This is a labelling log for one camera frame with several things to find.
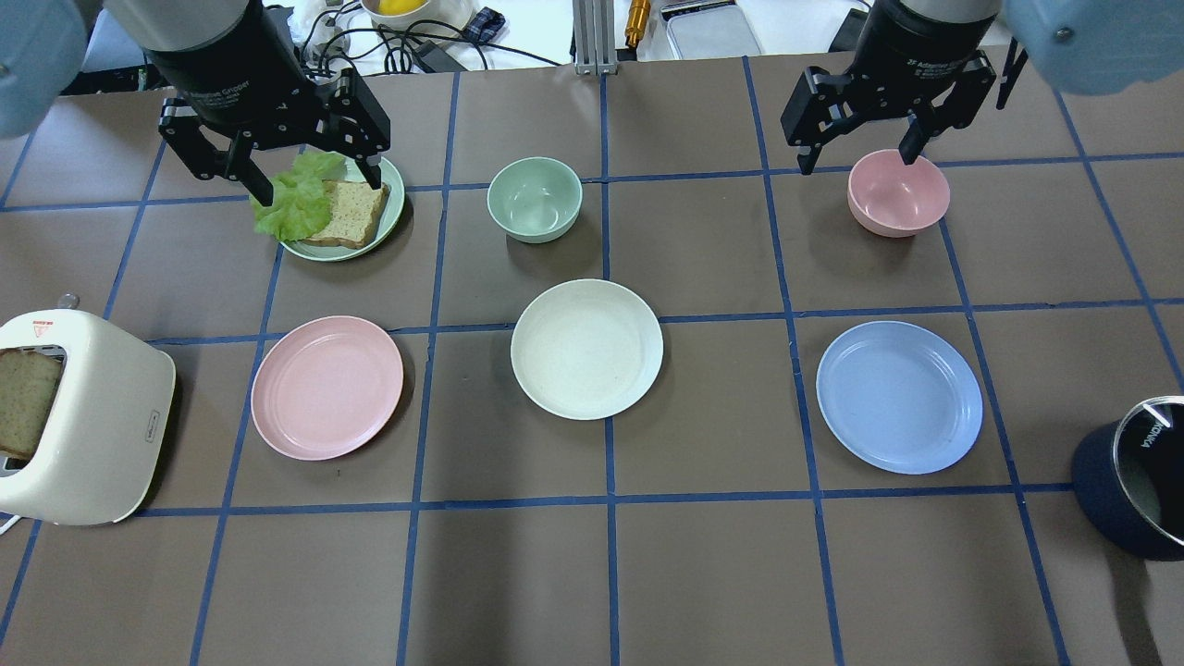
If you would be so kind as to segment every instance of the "toast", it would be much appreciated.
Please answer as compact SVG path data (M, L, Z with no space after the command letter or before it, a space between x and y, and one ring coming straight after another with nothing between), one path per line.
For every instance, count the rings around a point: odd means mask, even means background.
M371 190L366 182L349 180L327 180L324 184L332 216L329 224L301 243L322 248L340 245L352 250L365 248L378 232L378 220L386 207L390 186L384 182L381 188Z
M33 457L60 380L62 361L32 351L0 350L0 453Z

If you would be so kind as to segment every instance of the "black pot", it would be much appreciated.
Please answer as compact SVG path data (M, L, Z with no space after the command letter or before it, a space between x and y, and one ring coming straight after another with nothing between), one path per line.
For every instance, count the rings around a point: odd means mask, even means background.
M1144 401L1082 440L1073 489L1098 530L1146 559L1184 559L1184 397Z

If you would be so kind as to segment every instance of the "white toaster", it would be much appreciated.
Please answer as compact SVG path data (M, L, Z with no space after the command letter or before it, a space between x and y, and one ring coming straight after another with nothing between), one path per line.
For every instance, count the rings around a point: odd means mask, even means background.
M0 350L63 358L33 457L0 459L0 511L62 525L115 523L143 501L160 457L176 369L94 314L46 309L0 326Z

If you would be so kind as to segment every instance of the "grid line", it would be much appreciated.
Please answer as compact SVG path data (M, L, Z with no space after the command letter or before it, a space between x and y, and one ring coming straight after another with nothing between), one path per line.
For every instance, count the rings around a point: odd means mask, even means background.
M271 264L271 275L268 280L268 295L263 303L263 315L259 318L259 335L255 344L255 360L251 364L250 383L246 395L243 398L243 410L239 415L238 434L234 436L234 450L230 457L230 468L226 472L226 486L223 489L221 506L218 511L218 525L214 527L214 540L210 550L210 564L206 568L206 579L201 589L201 602L198 607L198 621L193 629L193 645L189 648L189 666L198 666L201 657L201 641L205 638L206 619L210 611L210 601L213 597L214 578L218 575L218 559L221 556L223 538L226 534L226 521L230 517L231 498L234 494L234 481L238 479L238 465L243 455L243 441L246 438L247 423L251 416L251 383L255 382L259 366L263 365L264 338L268 329L268 320L271 319L271 306L275 302L276 284L279 282L279 267L283 263L284 248L276 244L276 256Z
M25 164L25 156L28 155L28 148L33 145L33 137L37 136L37 129L28 133L25 137L25 145L20 147L20 154L17 155L17 161L12 165L12 173L8 174L8 182L4 186L4 192L0 192L0 211L4 210L5 204L8 203L8 194L12 194L13 186L17 185L17 174L20 173L20 167Z
M37 536L41 532L41 521L34 520L33 527L28 531L28 539L25 542L25 553L20 558L20 569L12 581L12 591L8 593L8 603L5 604L4 619L0 620L0 643L4 643L8 635L8 625L12 622L12 613L17 609L17 598L20 596L20 588L25 582L25 574L28 572L28 563L33 559L33 549L37 547Z
M152 192L153 181L156 180L156 172L160 171L160 161L165 158L165 140L160 140L156 147L156 159L153 161L152 171L148 173L148 182L144 184L144 192L140 197L136 209L136 218L128 231L128 242L123 245L123 255L120 257L120 268L115 271L115 280L111 282L111 290L107 295L107 305L103 306L103 319L111 319L111 310L115 309L115 299L120 295L120 286L123 283L123 274L128 270L128 262L131 260L131 246L135 245L136 236L140 233L140 223L144 218L144 203L148 201L148 193Z
M609 219L609 75L600 75L600 277L612 276ZM617 460L612 416L604 420L604 488L609 568L609 662L620 666L620 588L617 575Z
M1073 484L1027 484L1024 493L1069 493ZM831 488L819 489L823 499L892 499L954 495L1010 495L1011 485L993 486L921 486L903 488ZM252 505L231 506L227 515L314 515L322 513L401 513L417 507L420 512L437 511L495 511L507 508L534 508L545 506L607 506L655 505L655 504L714 504L759 501L813 501L811 491L722 491L703 493L635 493L601 495L543 495L532 498L502 498L481 500L425 500L352 502L352 504L304 504L304 505ZM214 517L221 512L218 506L184 506L144 508L136 518L192 518Z
M1180 306L1182 299L1152 299L1154 305ZM974 312L1018 312L1018 310L1049 310L1049 309L1108 309L1144 307L1144 301L1135 299L1114 301L1064 301L1058 303L989 303L974 306ZM960 314L965 308L960 305L951 306L910 306L910 307L881 307L881 308L844 308L844 309L821 309L821 310L797 310L792 313L793 319L824 319L842 316L894 316L909 314ZM738 312L718 314L675 314L658 316L659 324L703 324L726 321L768 321L785 319L784 312ZM502 321L494 324L451 324L440 326L404 326L386 328L391 335L417 335L429 333L488 333L496 331L513 331L515 322ZM258 340L279 340L288 335L290 331L269 332L262 335L212 335L195 338L154 338L147 340L149 345L226 345L234 342L255 342Z
M424 364L424 391L419 404L419 436L416 441L416 473L411 489L411 515L407 521L407 550L404 558L403 603L399 617L395 665L407 661L407 641L411 629L411 602L416 575L416 546L419 540L419 512L424 488L424 459L427 453L427 415L432 397L432 374L436 367L436 337L439 326L440 286L444 280L444 245L448 239L449 193L452 180L452 149L456 142L456 110L461 97L461 73L452 75L452 98L449 104L448 140L444 145L444 186L440 190L440 225L436 236L436 275L432 282L431 329L427 332L427 361Z
M1008 467L1008 478L1011 481L1011 491L1016 500L1016 508L1019 512L1019 523L1024 531L1024 539L1028 543L1028 555L1031 559L1032 572L1036 575L1036 587L1040 589L1041 602L1044 606L1044 615L1048 620L1049 632L1053 638L1053 646L1056 649L1057 660L1061 666L1069 666L1069 653L1064 647L1064 636L1061 633L1061 622L1056 615L1056 606L1053 602L1053 594L1049 590L1048 577L1044 575L1044 563L1040 555L1040 545L1036 543L1036 531L1032 527L1031 515L1028 513L1028 500L1024 499L1024 488L1019 481L1019 472L1016 468L1016 460L1011 452L1011 441L1008 438L1008 429L1003 422L1003 410L999 406L998 395L995 392L995 379L991 376L991 367L986 361L986 351L983 347L983 338L978 331L978 321L974 318L974 306L966 290L966 281L963 278L961 268L958 263L958 252L954 250L953 238L950 236L950 228L945 217L939 222L941 241L945 243L946 254L950 257L950 268L954 274L954 282L958 286L958 296L961 299L966 314L966 325L970 328L971 341L974 345L974 356L978 357L979 370L983 372L983 384L986 386L987 402L991 406L991 415L995 418L995 427L999 435L999 447L1003 449L1003 459Z
M798 418L802 422L802 438L805 446L806 470L810 475L810 495L815 508L815 533L818 539L818 562L822 566L823 594L826 598L826 620L830 625L831 649L836 666L843 666L843 639L838 622L838 606L835 601L834 574L830 566L830 546L826 542L826 524L823 515L822 491L818 482L818 463L815 460L813 436L810 430L810 411L806 408L805 384L802 378L802 359L798 358L797 327L793 324L793 305L790 300L790 286L785 277L785 258L781 255L781 232L777 223L777 205L773 200L773 180L768 168L768 152L765 145L765 130L760 121L760 107L757 103L757 87L752 77L748 57L740 59L744 65L745 83L748 87L748 103L752 107L753 123L757 130L757 147L760 151L760 167L765 181L765 205L768 210L768 230L773 243L773 258L777 264L777 282L781 290L781 306L785 310L785 329L789 334L790 363L793 369L793 386L797 392Z
M1069 115L1069 107L1066 105L1064 97L1060 91L1054 90L1053 94L1056 97L1057 105L1061 108L1061 115L1064 117L1064 124L1069 128L1069 135L1073 136L1073 143L1077 148L1077 154L1081 155L1081 165L1085 167L1086 175L1089 178L1089 185L1094 188L1094 196L1098 197L1098 204L1101 206L1102 213L1106 216L1106 223L1109 225L1111 232L1114 235L1114 241L1118 243L1118 248L1122 252L1122 260L1126 261L1126 265L1131 270L1131 277L1134 278L1134 284L1139 288L1139 295L1143 296L1143 302L1147 307L1147 314L1151 316L1151 324L1156 327L1156 334L1159 335L1159 344L1163 345L1164 354L1167 357L1167 364L1172 369L1172 374L1176 377L1176 385L1184 391L1184 373L1180 372L1180 365L1176 360L1176 352L1172 351L1172 344L1167 339L1167 332L1164 329L1164 322L1159 319L1159 313L1156 312L1154 302L1151 300L1151 292L1147 290L1147 284L1143 281L1143 275L1139 274L1139 267L1134 263L1134 255L1131 252L1131 246L1127 245L1126 238L1122 237L1122 230L1119 228L1118 219L1114 218L1114 211L1111 210L1109 201L1106 200L1106 193L1102 192L1102 186L1098 181L1098 174L1094 173L1094 167L1086 155L1086 147L1081 142L1081 136L1077 134L1077 127L1073 122L1073 116Z
M1047 165L1047 164L1092 164L1092 162L1115 162L1115 161L1146 161L1146 160L1175 160L1184 159L1184 153L1134 153L1134 154L1115 154L1115 155L1085 155L1085 156L1068 156L1068 158L1017 158L1017 159L997 159L997 160L950 160L950 161L938 161L934 162L941 168L963 168L963 167L990 167L990 166L1024 166L1024 165ZM9 187L15 182L18 169L13 171L13 175L9 178ZM841 165L841 166L821 166L815 167L815 173L847 173L851 171L852 165ZM786 168L767 168L767 169L740 169L740 171L713 171L713 172L684 172L684 173L656 173L656 174L631 174L631 175L609 175L601 174L596 177L581 178L580 182L585 185L609 185L613 182L651 182L659 180L710 180L710 179L723 179L723 178L755 178L768 173L771 175L797 175L802 173L800 168L786 167ZM489 187L489 182L458 182L450 184L449 190L484 190ZM443 185L408 185L407 192L443 192ZM249 197L246 194L223 194L212 197L180 197L169 199L149 199L144 203L147 206L175 206L185 204L218 204L226 201L246 201ZM85 210L85 209L110 209L110 207L135 207L141 205L141 201L128 200L128 201L84 201L84 203L72 203L72 204L33 204L24 206L5 206L0 204L0 213L6 212L30 212L30 211L66 211L66 210Z

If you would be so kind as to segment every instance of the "mint green bowl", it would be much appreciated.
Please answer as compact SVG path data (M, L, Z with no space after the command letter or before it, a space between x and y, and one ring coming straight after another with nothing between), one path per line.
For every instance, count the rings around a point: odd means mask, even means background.
M584 203L584 188L564 162L526 158L497 172L487 203L489 214L510 238L546 243L572 228Z

